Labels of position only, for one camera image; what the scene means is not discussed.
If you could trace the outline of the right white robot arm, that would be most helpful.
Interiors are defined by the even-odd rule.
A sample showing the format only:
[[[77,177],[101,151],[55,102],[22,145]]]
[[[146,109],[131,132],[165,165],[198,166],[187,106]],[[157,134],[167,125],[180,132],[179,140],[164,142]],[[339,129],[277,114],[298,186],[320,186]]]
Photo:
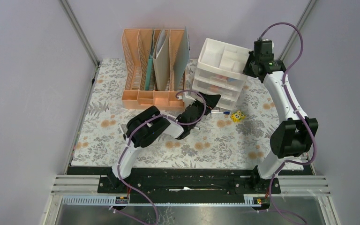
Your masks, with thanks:
[[[270,153],[254,169],[250,180],[251,189],[262,193],[269,186],[267,179],[278,173],[285,163],[296,164],[295,158],[310,149],[316,154],[318,122],[310,118],[297,101],[284,63],[274,59],[272,41],[260,38],[254,42],[243,73],[258,78],[268,90],[280,122],[270,137]]]

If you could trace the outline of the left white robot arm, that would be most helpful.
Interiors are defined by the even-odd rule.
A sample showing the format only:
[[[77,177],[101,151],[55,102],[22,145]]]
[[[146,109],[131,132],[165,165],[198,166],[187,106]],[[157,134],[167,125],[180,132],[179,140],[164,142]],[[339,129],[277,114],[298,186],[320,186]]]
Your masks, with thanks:
[[[203,116],[211,113],[220,98],[220,94],[203,94],[190,90],[198,96],[185,111],[177,117],[162,114],[156,106],[151,106],[132,118],[126,125],[127,131],[123,134],[125,148],[119,156],[117,163],[112,166],[112,171],[107,175],[109,187],[116,193],[125,190],[127,178],[142,148],[150,146],[162,134],[182,140]]]

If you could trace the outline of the light blue folder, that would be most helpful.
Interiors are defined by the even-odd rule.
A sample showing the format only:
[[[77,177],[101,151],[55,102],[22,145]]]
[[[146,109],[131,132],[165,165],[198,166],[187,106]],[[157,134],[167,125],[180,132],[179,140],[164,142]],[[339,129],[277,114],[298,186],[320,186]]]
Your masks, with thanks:
[[[176,53],[176,59],[173,64],[173,88],[177,90],[180,86],[183,74],[186,70],[190,58],[190,43],[188,37],[188,28],[184,28],[179,48]]]

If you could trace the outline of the orange cap grey highlighter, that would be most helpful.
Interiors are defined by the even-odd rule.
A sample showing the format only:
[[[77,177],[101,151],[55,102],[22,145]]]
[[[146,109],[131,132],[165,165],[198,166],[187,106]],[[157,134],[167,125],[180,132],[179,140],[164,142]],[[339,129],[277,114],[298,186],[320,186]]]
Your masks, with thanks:
[[[221,91],[218,87],[209,87],[209,90],[216,93],[219,93]]]

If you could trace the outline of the teal folder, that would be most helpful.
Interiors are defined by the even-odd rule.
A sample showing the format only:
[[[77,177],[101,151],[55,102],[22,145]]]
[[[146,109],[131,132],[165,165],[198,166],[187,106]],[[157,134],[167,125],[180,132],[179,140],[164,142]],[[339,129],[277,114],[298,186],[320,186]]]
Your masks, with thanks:
[[[147,62],[147,73],[146,73],[146,82],[144,90],[151,90],[154,88],[154,76],[153,76],[153,52],[154,52],[154,35],[155,31],[152,29],[152,35],[151,35],[151,43],[150,43],[150,52],[149,52],[149,58]]]

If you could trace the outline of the white plastic drawer unit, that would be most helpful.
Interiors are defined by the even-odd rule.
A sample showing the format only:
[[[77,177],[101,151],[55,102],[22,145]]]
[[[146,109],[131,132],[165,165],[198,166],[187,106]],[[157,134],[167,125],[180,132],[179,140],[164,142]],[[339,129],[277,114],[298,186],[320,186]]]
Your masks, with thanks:
[[[251,51],[211,38],[205,39],[200,52],[192,89],[204,94],[221,95],[217,107],[233,110],[247,81],[243,69]],[[209,87],[218,87],[212,92]]]

